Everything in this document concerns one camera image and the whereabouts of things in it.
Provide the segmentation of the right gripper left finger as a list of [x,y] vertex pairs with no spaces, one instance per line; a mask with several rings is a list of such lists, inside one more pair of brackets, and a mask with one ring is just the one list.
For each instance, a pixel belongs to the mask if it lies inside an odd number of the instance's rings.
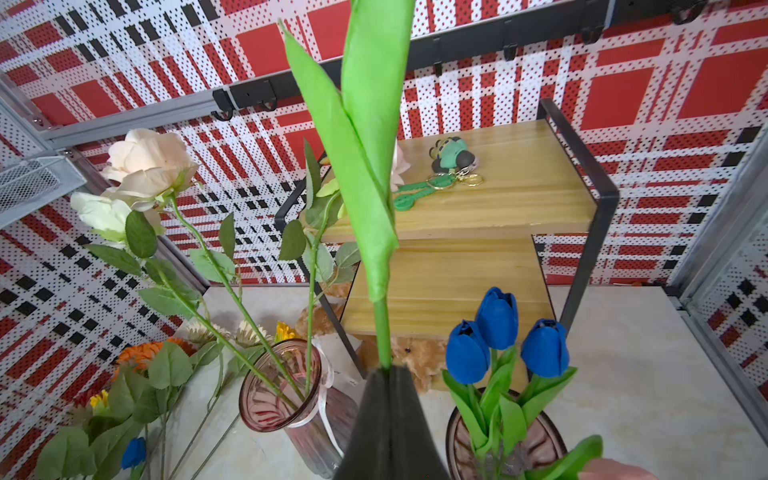
[[391,413],[389,375],[378,369],[367,377],[349,445],[334,478],[390,478]]

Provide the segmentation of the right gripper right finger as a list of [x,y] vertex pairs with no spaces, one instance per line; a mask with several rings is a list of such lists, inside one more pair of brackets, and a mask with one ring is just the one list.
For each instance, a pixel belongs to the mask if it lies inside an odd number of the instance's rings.
[[415,389],[403,366],[389,370],[391,479],[449,479]]

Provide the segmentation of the dark pink ribbed vase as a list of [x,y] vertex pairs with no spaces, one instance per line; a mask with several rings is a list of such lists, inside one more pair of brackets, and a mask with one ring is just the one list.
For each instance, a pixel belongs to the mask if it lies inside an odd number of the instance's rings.
[[503,433],[503,421],[499,419],[497,431],[488,438],[495,443],[485,452],[485,457],[478,458],[472,450],[471,435],[464,424],[461,413],[471,408],[459,399],[454,409],[446,434],[446,452],[448,469],[453,479],[513,479],[524,478],[530,472],[544,469],[567,454],[565,443],[551,419],[543,412],[561,388],[550,388],[535,395],[522,408],[525,414],[533,416],[528,421],[526,436],[513,443]]

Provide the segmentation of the pink glass vase with ribbon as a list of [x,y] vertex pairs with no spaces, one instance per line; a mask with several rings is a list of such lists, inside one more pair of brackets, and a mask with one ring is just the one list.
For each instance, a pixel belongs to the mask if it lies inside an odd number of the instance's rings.
[[253,431],[283,431],[309,470],[331,479],[342,463],[359,411],[358,403],[335,388],[330,362],[302,339],[277,343],[276,364],[264,353],[253,361],[239,394],[239,413]]

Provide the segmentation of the orange daisy flower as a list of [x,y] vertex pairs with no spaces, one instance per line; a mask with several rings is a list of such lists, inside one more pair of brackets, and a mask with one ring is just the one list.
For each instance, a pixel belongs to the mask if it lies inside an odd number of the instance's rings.
[[141,373],[148,369],[149,363],[160,352],[162,347],[167,343],[174,343],[179,346],[188,356],[192,356],[197,349],[189,342],[178,339],[169,338],[161,342],[149,342],[140,344],[137,346],[127,347],[123,350],[117,358],[114,378],[117,377],[122,367],[130,366],[135,371]]

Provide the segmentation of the pale green rose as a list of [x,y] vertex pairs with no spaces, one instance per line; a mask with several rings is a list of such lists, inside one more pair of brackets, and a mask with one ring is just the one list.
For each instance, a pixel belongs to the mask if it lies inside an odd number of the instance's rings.
[[156,283],[154,287],[140,292],[150,307],[164,315],[195,319],[204,331],[234,352],[235,359],[245,365],[246,370],[261,380],[272,393],[287,405],[294,405],[275,382],[267,379],[253,361],[238,352],[234,344],[217,332],[208,318],[197,312],[202,302],[201,294],[180,280],[173,266],[155,258],[157,232],[153,221],[148,218],[148,211],[138,210],[138,203],[130,205],[106,193],[97,196],[76,192],[71,196],[71,206],[84,223],[107,241],[105,245],[88,245],[87,249],[91,253],[123,272],[137,277],[149,277]]

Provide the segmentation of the cream rose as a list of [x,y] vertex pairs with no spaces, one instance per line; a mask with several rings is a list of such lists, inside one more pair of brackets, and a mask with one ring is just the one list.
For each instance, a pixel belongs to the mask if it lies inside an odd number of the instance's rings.
[[[175,217],[198,244],[189,253],[196,270],[205,279],[224,286],[243,319],[256,327],[256,322],[245,308],[241,293],[233,288],[234,282],[240,278],[234,261],[233,218],[226,217],[222,222],[219,230],[220,247],[213,250],[202,233],[181,212],[179,196],[194,183],[198,167],[179,135],[144,128],[134,129],[109,149],[108,162],[102,174],[114,185],[104,193],[130,205],[138,203],[137,209],[148,211],[148,218],[154,226],[163,213]],[[276,364],[281,363],[272,352],[271,345],[261,346]]]

